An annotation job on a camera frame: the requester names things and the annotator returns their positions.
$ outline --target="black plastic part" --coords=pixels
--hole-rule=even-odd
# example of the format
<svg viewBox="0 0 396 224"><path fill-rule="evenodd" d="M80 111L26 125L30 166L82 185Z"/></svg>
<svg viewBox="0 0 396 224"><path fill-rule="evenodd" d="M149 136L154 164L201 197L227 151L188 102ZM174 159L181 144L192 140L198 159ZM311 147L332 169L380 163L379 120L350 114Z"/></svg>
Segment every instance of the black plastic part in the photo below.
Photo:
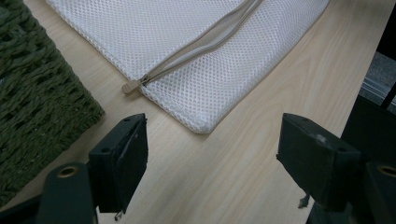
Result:
<svg viewBox="0 0 396 224"><path fill-rule="evenodd" d="M380 161L396 166L396 116L358 96L341 137L361 154L361 166Z"/></svg>
<svg viewBox="0 0 396 224"><path fill-rule="evenodd" d="M93 194L101 213L125 213L146 171L148 156L144 114L120 121L90 152Z"/></svg>
<svg viewBox="0 0 396 224"><path fill-rule="evenodd" d="M363 186L375 223L396 223L396 167L369 162L365 168Z"/></svg>
<svg viewBox="0 0 396 224"><path fill-rule="evenodd" d="M35 223L96 223L89 180L83 163L68 163L51 171Z"/></svg>
<svg viewBox="0 0 396 224"><path fill-rule="evenodd" d="M310 119L284 114L277 159L328 211L344 211L361 154Z"/></svg>

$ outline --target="wooden table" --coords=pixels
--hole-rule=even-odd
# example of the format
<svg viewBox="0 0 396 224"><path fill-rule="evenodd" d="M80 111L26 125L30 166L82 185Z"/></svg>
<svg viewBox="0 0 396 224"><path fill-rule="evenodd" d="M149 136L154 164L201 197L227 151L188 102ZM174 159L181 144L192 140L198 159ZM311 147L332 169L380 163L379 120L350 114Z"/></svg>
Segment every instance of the wooden table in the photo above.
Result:
<svg viewBox="0 0 396 224"><path fill-rule="evenodd" d="M87 161L121 119L146 113L148 169L119 223L305 223L310 209L297 208L304 193L276 160L282 114L341 135L395 0L331 0L292 52L207 135L140 93L125 97L124 76L44 0L25 3L106 115L3 209L39 194L56 166Z"/></svg>

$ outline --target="zipper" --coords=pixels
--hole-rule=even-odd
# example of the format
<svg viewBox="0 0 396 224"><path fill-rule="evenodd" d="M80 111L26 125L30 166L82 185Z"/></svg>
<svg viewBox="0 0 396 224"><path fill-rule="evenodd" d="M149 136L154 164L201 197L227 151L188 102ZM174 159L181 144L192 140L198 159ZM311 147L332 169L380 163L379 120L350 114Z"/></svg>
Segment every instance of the zipper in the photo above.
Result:
<svg viewBox="0 0 396 224"><path fill-rule="evenodd" d="M139 79L133 79L122 86L122 93L129 94L141 86L147 86L177 70L197 57L221 47L245 23L263 0L246 0L233 11L210 26L188 45L167 57Z"/></svg>

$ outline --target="zipper pull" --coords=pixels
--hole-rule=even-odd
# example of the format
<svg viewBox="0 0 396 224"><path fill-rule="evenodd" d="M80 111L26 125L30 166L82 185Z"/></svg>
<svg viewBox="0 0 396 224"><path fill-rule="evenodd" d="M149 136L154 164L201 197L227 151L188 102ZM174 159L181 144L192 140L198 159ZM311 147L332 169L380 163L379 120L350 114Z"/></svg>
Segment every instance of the zipper pull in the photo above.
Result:
<svg viewBox="0 0 396 224"><path fill-rule="evenodd" d="M126 94L130 94L132 93L134 90L136 90L137 88L139 88L140 86L140 82L136 79L129 81L127 84L123 85L121 88L122 93Z"/></svg>
<svg viewBox="0 0 396 224"><path fill-rule="evenodd" d="M133 91L137 90L140 86L146 86L152 80L151 76L145 74L140 79L133 79L129 81L127 84L124 84L121 88L122 93L130 94Z"/></svg>

